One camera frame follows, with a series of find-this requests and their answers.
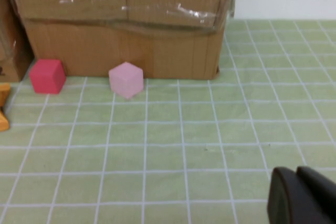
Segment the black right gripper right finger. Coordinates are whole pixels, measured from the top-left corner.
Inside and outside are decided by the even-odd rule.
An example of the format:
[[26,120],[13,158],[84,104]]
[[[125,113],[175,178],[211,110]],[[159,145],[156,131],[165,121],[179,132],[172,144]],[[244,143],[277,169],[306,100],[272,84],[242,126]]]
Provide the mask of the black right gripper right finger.
[[323,214],[335,223],[335,182],[308,166],[299,166],[299,178],[312,193]]

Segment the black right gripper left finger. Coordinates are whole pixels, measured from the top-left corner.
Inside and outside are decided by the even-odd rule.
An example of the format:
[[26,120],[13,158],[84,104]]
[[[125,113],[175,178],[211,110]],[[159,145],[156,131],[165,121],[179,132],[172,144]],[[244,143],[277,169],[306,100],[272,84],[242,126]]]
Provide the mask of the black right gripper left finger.
[[272,171],[267,203],[269,222],[331,223],[296,171],[286,167]]

